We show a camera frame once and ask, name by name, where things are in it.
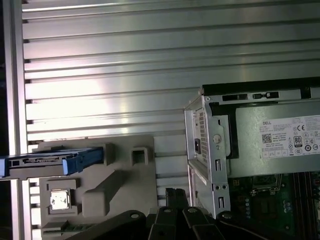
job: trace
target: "qr code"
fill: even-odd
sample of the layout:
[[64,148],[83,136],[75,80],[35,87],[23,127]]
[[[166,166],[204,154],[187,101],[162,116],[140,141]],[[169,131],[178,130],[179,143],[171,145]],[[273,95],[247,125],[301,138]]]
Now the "qr code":
[[271,134],[262,134],[262,142],[263,142],[264,144],[270,144],[270,143],[272,143]]

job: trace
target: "warning label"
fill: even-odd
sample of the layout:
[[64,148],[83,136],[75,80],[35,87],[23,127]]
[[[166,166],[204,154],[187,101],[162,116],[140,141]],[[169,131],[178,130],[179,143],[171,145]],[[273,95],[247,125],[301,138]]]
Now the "warning label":
[[320,154],[320,115],[266,120],[259,130],[264,159]]

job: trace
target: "silver metal sheet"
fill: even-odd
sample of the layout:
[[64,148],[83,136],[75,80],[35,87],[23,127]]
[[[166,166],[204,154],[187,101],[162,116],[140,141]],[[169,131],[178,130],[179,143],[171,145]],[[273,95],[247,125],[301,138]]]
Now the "silver metal sheet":
[[267,119],[320,115],[319,102],[239,108],[236,111],[239,159],[230,160],[230,178],[319,171],[319,156],[261,158],[259,126]]
[[[261,4],[272,2],[289,2],[290,0],[237,0],[236,4]],[[134,12],[145,10],[159,10],[159,9],[175,9],[175,8],[190,8],[201,6],[226,6],[234,5],[234,0],[199,0],[194,2],[192,0],[183,1],[150,1],[145,0],[144,4],[140,1],[109,1],[103,0],[72,0],[66,3],[56,2],[42,2],[37,0],[28,0],[29,4],[23,5],[23,19],[41,19],[41,18],[55,18],[64,16],[78,16],[78,15],[94,15],[105,13],[121,13]]]
[[153,49],[255,44],[292,39],[310,40],[320,38],[320,32],[313,31],[319,27],[320,23],[279,24],[52,39],[25,43],[24,58],[53,58]]
[[195,94],[163,92],[153,95],[133,95],[102,99],[55,99],[26,105],[27,120],[122,114],[157,110],[181,110]]
[[44,119],[34,121],[27,125],[29,133],[59,130],[75,130],[80,128],[106,128],[117,126],[128,127],[132,125],[148,125],[166,123],[182,123],[184,114],[179,111],[174,112],[150,112],[145,114],[126,114],[116,116],[97,116],[97,117],[66,117],[57,119]]
[[[126,15],[100,15],[62,21],[59,19],[37,21],[23,25],[23,38],[40,39],[186,27],[313,20],[320,17],[319,8],[319,3],[227,9],[191,8],[185,11],[153,13],[145,11],[140,14],[131,12]],[[292,11],[294,14],[284,14],[287,11]]]
[[28,141],[52,141],[52,140],[67,140],[67,139],[83,139],[83,138],[97,138],[107,136],[121,136],[121,135],[170,135],[176,133],[178,135],[185,132],[185,124],[183,122],[174,123],[159,123],[159,124],[143,124],[124,127],[110,127],[110,128],[95,128],[95,129],[75,129],[75,130],[57,130],[38,133],[29,133]]
[[131,63],[131,64],[115,64],[104,67],[91,67],[81,69],[67,69],[67,70],[54,70],[54,71],[38,71],[29,72],[25,74],[25,79],[42,79],[54,77],[69,77],[69,76],[83,76],[83,75],[101,75],[112,73],[127,73],[127,72],[146,72],[157,70],[174,70],[183,68],[200,68],[200,67],[219,67],[228,65],[249,65],[257,63],[277,63],[277,62],[290,62],[293,60],[317,60],[320,58],[320,51],[314,52],[290,53],[283,52],[282,54],[268,54],[266,56],[234,56],[234,57],[215,57],[215,58],[202,58],[202,59],[179,59],[178,61],[166,62],[144,62],[144,63]]
[[295,53],[319,49],[319,40],[300,42],[270,42],[254,45],[223,45],[219,47],[164,49],[162,51],[134,51],[64,58],[31,59],[24,64],[26,72],[89,68],[116,64],[163,62],[197,58],[256,56],[259,54]]

